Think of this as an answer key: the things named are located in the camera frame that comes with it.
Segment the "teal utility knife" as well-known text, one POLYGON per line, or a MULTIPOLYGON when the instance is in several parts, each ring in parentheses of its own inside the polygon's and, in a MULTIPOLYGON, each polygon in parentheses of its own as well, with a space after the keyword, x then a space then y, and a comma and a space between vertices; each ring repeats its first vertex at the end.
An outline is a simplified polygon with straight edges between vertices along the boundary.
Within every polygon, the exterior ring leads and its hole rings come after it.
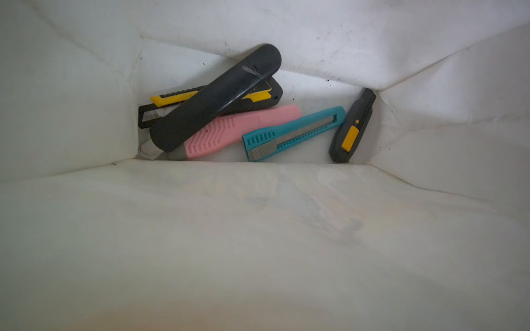
POLYGON ((337 128, 346 118, 342 106, 308 114, 279 126, 261 128, 242 136, 247 160, 263 161, 306 142, 324 132, 337 128))

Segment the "pink utility knife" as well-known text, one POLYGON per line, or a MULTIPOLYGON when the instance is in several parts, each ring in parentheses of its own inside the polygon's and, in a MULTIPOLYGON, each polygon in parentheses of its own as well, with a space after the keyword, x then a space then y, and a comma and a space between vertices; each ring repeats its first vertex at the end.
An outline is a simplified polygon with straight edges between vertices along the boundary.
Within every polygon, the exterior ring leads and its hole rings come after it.
POLYGON ((182 161, 204 157, 240 142, 247 133, 286 124, 301 117, 302 111, 294 105, 221 116, 168 153, 167 159, 182 161))

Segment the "short black yellow utility knife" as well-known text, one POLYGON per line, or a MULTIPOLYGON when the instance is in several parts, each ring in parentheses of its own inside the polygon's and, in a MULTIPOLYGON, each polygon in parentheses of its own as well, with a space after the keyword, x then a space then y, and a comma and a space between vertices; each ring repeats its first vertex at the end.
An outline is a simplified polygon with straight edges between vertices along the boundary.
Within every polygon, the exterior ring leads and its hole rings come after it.
POLYGON ((375 99, 374 91, 365 88, 350 107, 328 151, 334 163, 345 164, 353 157, 373 114, 375 99))

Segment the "long black utility knife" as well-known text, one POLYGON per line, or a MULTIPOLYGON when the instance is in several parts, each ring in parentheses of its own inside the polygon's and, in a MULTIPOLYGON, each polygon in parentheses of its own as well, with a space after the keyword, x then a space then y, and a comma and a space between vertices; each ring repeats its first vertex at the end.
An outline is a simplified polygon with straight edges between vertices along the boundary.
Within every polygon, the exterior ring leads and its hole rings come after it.
POLYGON ((175 150, 275 74, 281 64, 282 56, 274 45, 258 47, 189 100, 157 120, 150 127, 149 139, 142 144, 142 151, 157 157, 175 150))

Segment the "white canvas pouch yellow handles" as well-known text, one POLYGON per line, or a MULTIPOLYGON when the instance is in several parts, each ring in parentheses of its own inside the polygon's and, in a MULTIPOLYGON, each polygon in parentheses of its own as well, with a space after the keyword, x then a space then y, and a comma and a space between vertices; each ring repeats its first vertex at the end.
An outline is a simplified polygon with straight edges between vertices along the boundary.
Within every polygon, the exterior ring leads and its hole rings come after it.
POLYGON ((528 330, 528 1, 3 1, 2 330, 528 330), (263 163, 137 158, 137 107, 262 44, 263 163))

